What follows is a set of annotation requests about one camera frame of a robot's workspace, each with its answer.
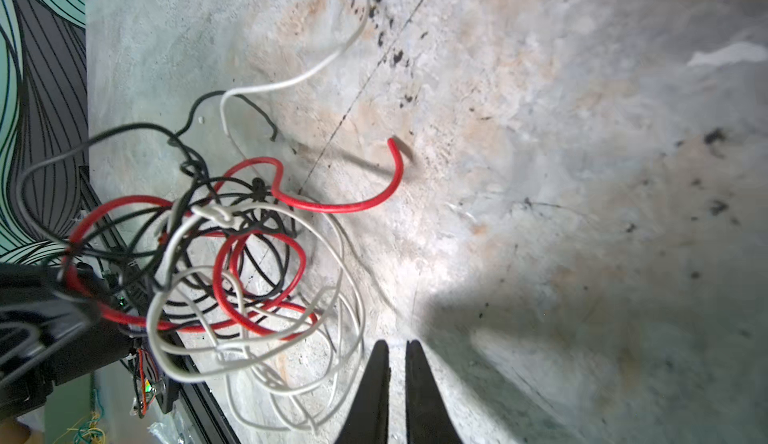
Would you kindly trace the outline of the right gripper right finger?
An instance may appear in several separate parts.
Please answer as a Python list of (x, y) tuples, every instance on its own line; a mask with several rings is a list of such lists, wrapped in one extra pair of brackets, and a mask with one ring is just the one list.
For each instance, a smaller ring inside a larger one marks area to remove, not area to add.
[(407, 343), (405, 374), (407, 442), (461, 443), (418, 340)]

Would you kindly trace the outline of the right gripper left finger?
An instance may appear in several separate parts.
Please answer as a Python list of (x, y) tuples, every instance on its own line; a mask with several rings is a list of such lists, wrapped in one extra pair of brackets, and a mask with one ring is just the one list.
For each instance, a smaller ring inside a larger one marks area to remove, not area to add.
[(378, 340), (336, 444), (388, 442), (390, 379), (389, 346)]

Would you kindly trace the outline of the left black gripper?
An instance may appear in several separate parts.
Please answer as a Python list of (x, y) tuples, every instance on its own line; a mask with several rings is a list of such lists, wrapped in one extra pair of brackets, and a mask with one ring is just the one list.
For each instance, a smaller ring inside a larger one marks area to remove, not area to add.
[(1, 266), (1, 418), (45, 404), (56, 386), (137, 352), (140, 340), (65, 289), (52, 267)]

